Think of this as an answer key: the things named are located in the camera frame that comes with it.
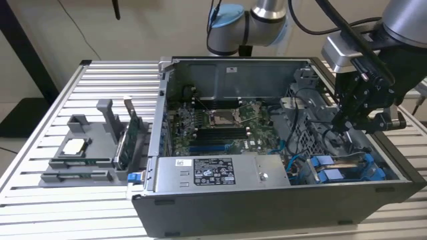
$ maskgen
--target white wall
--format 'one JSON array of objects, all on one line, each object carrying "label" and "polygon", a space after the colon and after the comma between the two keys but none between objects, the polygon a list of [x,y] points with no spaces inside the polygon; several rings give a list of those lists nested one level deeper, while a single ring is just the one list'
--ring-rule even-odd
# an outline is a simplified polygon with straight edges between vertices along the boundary
[{"label": "white wall", "polygon": [[[339,14],[349,22],[370,17],[381,17],[390,0],[330,0]],[[293,6],[298,20],[313,31],[323,31],[337,26],[323,13],[315,0],[293,0]],[[315,36],[305,33],[291,23],[287,32],[289,44],[278,50],[279,56],[319,57],[327,35]]]},{"label": "white wall", "polygon": [[[103,60],[158,60],[160,56],[209,54],[210,0],[120,0],[120,21],[111,0],[62,2]],[[223,3],[239,3],[249,9],[254,1]],[[63,87],[80,61],[98,57],[56,0],[10,0],[10,5],[52,78]],[[274,54],[270,49],[265,55]]]},{"label": "white wall", "polygon": [[38,86],[0,32],[0,103],[42,97]]}]

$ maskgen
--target power supply label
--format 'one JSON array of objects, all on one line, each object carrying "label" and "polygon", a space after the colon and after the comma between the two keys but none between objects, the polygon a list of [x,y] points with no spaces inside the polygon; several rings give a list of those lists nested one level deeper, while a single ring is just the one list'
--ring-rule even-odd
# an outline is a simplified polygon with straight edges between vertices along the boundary
[{"label": "power supply label", "polygon": [[203,158],[194,160],[194,184],[237,184],[234,161],[231,158]]}]

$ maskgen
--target metal workbench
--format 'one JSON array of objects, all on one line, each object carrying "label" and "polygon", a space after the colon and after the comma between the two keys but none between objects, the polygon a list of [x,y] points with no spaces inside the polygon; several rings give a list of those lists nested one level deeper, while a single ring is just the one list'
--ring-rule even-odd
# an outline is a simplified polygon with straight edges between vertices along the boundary
[{"label": "metal workbench", "polygon": [[[151,122],[158,86],[155,61],[94,61],[79,67],[0,179],[0,239],[151,239],[126,199],[126,186],[39,188],[38,184],[68,132],[70,116],[86,114],[90,122],[103,121],[96,102],[106,98],[114,99],[112,110],[128,121],[123,97],[132,96],[138,114]],[[401,110],[409,127],[386,135],[427,178],[427,130]],[[427,239],[427,189],[406,202],[382,207],[359,225],[188,239]]]}]

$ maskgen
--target motherboard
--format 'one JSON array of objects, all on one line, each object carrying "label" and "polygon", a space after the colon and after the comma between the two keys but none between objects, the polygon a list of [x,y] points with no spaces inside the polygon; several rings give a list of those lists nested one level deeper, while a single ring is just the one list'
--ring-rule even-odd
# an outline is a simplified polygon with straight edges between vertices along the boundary
[{"label": "motherboard", "polygon": [[281,140],[262,100],[192,102],[170,105],[174,156],[267,155]]}]

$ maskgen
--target gray parts holder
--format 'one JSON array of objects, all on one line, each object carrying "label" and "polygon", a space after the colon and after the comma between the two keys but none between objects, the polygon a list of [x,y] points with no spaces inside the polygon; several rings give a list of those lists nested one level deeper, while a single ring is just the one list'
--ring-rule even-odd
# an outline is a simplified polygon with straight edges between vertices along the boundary
[{"label": "gray parts holder", "polygon": [[[122,123],[119,116],[114,115],[111,99],[99,100],[96,108],[103,113],[106,123],[90,123],[82,114],[70,117],[70,131],[50,160],[50,167],[42,174],[40,187],[126,186],[128,173],[146,167],[148,123],[138,118],[142,127],[136,135],[134,156],[126,169],[115,169],[112,161],[128,123]],[[75,153],[66,149],[71,140],[83,143],[76,146]]]}]

